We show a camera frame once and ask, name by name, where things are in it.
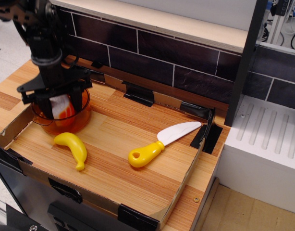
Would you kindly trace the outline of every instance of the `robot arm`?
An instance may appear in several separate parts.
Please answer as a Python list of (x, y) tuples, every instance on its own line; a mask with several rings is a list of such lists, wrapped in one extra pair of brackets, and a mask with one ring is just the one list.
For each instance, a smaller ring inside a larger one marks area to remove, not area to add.
[(75, 110), (80, 111), (82, 91), (92, 87), (90, 73), (76, 66), (70, 69), (61, 66), (68, 55), (67, 32), (55, 6), (48, 0), (0, 0), (0, 18), (14, 21), (30, 47), (32, 62), (40, 70), (34, 79), (17, 88), (23, 102), (37, 103), (47, 118), (53, 118), (49, 99), (69, 94)]

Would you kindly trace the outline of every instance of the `floor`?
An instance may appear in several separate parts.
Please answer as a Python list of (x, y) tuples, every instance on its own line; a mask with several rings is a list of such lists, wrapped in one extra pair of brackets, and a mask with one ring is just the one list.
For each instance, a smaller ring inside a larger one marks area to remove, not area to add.
[[(13, 22), (0, 20), (0, 83), (30, 59), (30, 49), (17, 33)], [(0, 180), (0, 200), (20, 211)]]
[(295, 213), (218, 185), (196, 231), (295, 231)]

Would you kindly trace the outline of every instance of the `white blade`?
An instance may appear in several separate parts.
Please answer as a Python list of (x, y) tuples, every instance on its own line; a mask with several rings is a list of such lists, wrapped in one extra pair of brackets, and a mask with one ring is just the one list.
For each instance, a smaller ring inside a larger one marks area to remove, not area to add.
[(166, 146), (199, 127), (201, 127), (200, 122), (186, 122), (176, 124), (160, 131), (157, 134), (157, 139)]

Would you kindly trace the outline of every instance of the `wooden surface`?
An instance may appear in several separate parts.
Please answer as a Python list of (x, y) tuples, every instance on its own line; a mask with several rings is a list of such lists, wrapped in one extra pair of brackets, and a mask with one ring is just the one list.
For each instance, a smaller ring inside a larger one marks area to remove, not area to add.
[(116, 22), (242, 54), (248, 32), (116, 0), (52, 0), (62, 6)]
[[(26, 107), (16, 88), (37, 73), (38, 69), (29, 61), (0, 84), (0, 132)], [(104, 85), (94, 84), (90, 94), (92, 118), (77, 133), (88, 149), (85, 170), (77, 172), (69, 149), (54, 145), (54, 136), (34, 123), (11, 147), (34, 162), (33, 166), (147, 215), (165, 209), (197, 153), (189, 146), (197, 131), (168, 145), (144, 168), (130, 167), (127, 155), (135, 147), (156, 141), (160, 130), (195, 119), (157, 104), (151, 108), (142, 106)], [(223, 119), (216, 117), (216, 123), (221, 125)], [(199, 157), (192, 177), (163, 230), (183, 231), (192, 226), (200, 205), (193, 198), (202, 200), (229, 131), (229, 128), (222, 127), (224, 130), (213, 154), (202, 153)]]

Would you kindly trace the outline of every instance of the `hole in knife handle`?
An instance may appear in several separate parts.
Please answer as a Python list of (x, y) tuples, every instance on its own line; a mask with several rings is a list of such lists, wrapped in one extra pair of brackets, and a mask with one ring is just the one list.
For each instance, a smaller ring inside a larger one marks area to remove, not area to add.
[(133, 153), (133, 157), (134, 158), (139, 158), (140, 157), (140, 153), (139, 152), (134, 152)]

